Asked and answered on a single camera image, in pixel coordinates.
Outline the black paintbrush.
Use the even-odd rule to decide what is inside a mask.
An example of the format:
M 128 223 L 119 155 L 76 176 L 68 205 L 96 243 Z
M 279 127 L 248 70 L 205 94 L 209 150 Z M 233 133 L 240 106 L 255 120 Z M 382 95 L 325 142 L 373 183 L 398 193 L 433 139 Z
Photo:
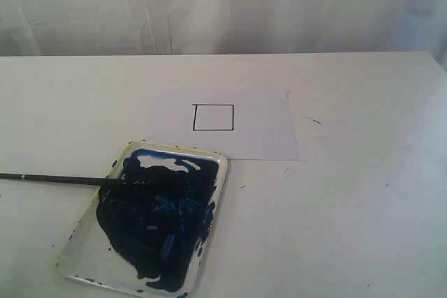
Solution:
M 50 176 L 50 175 L 38 175 L 38 174 L 9 174 L 9 173 L 1 173 L 1 179 L 57 183 L 57 184 L 100 186 L 105 188 L 116 188 L 119 186 L 149 184 L 148 181 L 126 181 L 125 179 L 66 177 L 66 176 Z

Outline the white backdrop curtain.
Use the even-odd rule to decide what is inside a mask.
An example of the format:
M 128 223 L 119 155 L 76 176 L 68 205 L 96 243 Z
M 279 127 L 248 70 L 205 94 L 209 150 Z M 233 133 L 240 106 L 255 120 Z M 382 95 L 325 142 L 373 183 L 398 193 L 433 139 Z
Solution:
M 446 58 L 446 0 L 1 0 L 1 54 L 423 50 Z

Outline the white paper with square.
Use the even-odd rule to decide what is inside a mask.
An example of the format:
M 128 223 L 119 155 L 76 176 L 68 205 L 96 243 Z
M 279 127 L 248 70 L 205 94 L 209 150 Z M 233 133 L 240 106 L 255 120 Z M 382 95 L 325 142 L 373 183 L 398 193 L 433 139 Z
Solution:
M 286 92 L 277 89 L 159 93 L 149 113 L 146 138 L 231 159 L 299 159 Z

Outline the white paint tray blue paint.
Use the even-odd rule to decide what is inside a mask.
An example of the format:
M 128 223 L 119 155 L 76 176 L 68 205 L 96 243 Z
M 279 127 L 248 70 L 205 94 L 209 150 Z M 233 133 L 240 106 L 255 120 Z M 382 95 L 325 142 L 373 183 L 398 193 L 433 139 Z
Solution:
M 217 152 L 127 144 L 57 257 L 71 280 L 138 297 L 186 297 L 197 282 L 228 161 Z

